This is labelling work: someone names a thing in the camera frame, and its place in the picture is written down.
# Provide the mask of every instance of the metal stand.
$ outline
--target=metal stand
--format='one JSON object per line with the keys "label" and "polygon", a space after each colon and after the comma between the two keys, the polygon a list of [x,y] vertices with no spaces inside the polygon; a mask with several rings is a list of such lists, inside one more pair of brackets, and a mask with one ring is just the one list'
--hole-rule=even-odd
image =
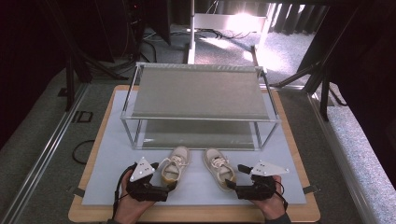
{"label": "metal stand", "polygon": [[274,3],[270,3],[267,15],[265,17],[238,17],[238,15],[219,15],[219,14],[203,14],[195,13],[195,1],[191,0],[191,20],[190,20],[190,45],[188,64],[194,64],[195,61],[195,28],[213,29],[213,30],[241,30],[240,26],[233,25],[234,22],[243,23],[242,30],[249,32],[261,33],[259,44],[255,47],[255,52],[258,57],[262,56],[260,52],[263,49],[264,41],[268,36],[268,30],[272,22],[273,14],[275,11]]}
{"label": "metal stand", "polygon": [[67,62],[66,62],[66,84],[67,84],[66,111],[69,111],[75,100],[73,58],[70,56],[67,58]]}
{"label": "metal stand", "polygon": [[345,30],[347,29],[348,25],[355,17],[358,10],[359,7],[356,7],[352,15],[349,17],[348,21],[344,25],[344,28],[341,31],[340,35],[337,36],[337,38],[332,42],[330,49],[323,56],[322,60],[308,66],[307,68],[301,70],[300,72],[294,74],[293,76],[288,77],[285,80],[278,82],[276,84],[271,84],[270,86],[282,88],[290,84],[292,81],[299,79],[300,77],[303,77],[307,74],[311,74],[311,77],[308,79],[305,86],[303,87],[303,91],[314,93],[318,89],[320,83],[322,84],[320,115],[323,117],[324,120],[329,121],[327,117],[327,103],[328,103],[329,89],[330,89],[330,72],[328,71],[328,69],[326,69],[326,66],[329,63],[329,59],[332,56],[335,47],[337,46],[338,42],[340,41],[341,37],[345,33]]}

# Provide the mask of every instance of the sneaker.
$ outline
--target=sneaker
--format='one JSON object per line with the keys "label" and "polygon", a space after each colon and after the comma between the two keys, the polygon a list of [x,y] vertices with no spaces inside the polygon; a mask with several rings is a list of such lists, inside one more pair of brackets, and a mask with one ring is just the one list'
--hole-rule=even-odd
{"label": "sneaker", "polygon": [[169,158],[163,161],[167,162],[161,172],[161,181],[164,187],[174,184],[180,179],[183,170],[190,162],[190,150],[186,147],[176,147]]}
{"label": "sneaker", "polygon": [[220,189],[224,191],[230,191],[225,183],[225,179],[229,179],[233,182],[236,181],[233,167],[231,167],[229,161],[215,148],[208,148],[204,152],[204,163],[206,168],[215,177],[216,183]]}

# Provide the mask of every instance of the gray carpet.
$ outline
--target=gray carpet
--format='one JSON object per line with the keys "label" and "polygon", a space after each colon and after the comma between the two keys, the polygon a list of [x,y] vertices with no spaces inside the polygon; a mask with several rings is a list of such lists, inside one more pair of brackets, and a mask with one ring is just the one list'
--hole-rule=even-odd
{"label": "gray carpet", "polygon": [[[271,64],[268,65],[270,83],[278,82],[295,72],[312,37],[269,34],[265,50],[273,52],[280,58],[278,64],[272,63],[273,67],[270,66]],[[158,63],[186,62],[186,45],[189,43],[189,38],[185,35],[173,35],[172,41],[171,47],[163,41],[149,42],[157,50]],[[257,41],[257,35],[249,35],[243,39],[226,41],[230,46],[223,49],[198,40],[196,63],[253,65],[248,57],[244,58],[244,51],[249,51],[251,43]],[[143,53],[153,60],[152,52],[153,49],[149,45],[143,46]],[[127,77],[131,74],[132,70],[123,73]],[[56,96],[59,89],[64,87],[64,83],[64,74],[52,80],[28,118],[0,151],[0,182],[2,183],[0,214],[2,216],[40,151],[49,141],[51,132],[64,115],[65,99]],[[95,138],[110,93],[115,85],[121,83],[126,82],[95,74],[94,81],[78,107],[79,111],[93,112],[92,122],[70,123],[18,223],[71,223],[67,213],[73,196],[67,193],[66,189],[78,185],[84,170],[84,165],[72,160],[73,148],[82,141]],[[304,85],[304,81],[298,80],[295,84]],[[310,182],[322,189],[315,194],[321,213],[320,223],[361,223],[306,94],[299,91],[279,91],[279,93]],[[84,145],[82,150],[85,150],[85,154],[79,156],[84,160],[90,152],[90,143]]]}

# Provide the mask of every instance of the shoelace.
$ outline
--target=shoelace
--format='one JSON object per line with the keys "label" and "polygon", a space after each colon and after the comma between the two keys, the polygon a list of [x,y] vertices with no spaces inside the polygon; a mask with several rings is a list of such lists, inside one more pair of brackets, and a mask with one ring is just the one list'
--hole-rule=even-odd
{"label": "shoelace", "polygon": [[217,157],[217,158],[212,159],[211,164],[212,164],[213,167],[219,169],[220,166],[222,166],[222,165],[224,165],[224,163],[228,163],[228,162],[229,162],[228,160],[226,160],[226,159],[224,159],[222,157]]}
{"label": "shoelace", "polygon": [[163,159],[163,161],[161,161],[159,167],[162,166],[165,161],[168,161],[169,163],[171,163],[173,161],[176,166],[187,166],[188,165],[188,163],[182,163],[183,160],[181,159],[181,157],[172,156],[171,159],[169,159],[169,158]]}

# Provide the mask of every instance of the table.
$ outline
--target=table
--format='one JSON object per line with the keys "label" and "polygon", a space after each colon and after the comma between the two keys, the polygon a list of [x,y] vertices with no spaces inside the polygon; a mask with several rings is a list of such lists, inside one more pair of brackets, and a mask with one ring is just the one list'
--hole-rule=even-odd
{"label": "table", "polygon": [[[96,140],[92,147],[91,156],[87,162],[86,168],[80,180],[78,187],[85,189],[90,180],[93,166],[102,137],[104,135],[107,120],[111,112],[112,103],[116,91],[128,91],[129,86],[117,86],[113,91],[112,97],[108,104],[104,119],[97,134]],[[273,96],[282,119],[282,128],[286,135],[291,156],[299,174],[303,187],[309,186],[309,180],[300,158],[297,146],[295,145],[290,126],[288,124],[285,111],[283,110],[277,92],[273,91]],[[318,205],[313,193],[306,196],[306,204],[291,204],[288,208],[288,214],[293,222],[316,222],[320,219]],[[75,196],[70,210],[69,218],[75,222],[92,222],[105,221],[112,216],[112,206],[84,206],[82,198]],[[142,222],[263,222],[261,211],[255,205],[192,205],[192,206],[153,206],[139,219]]]}

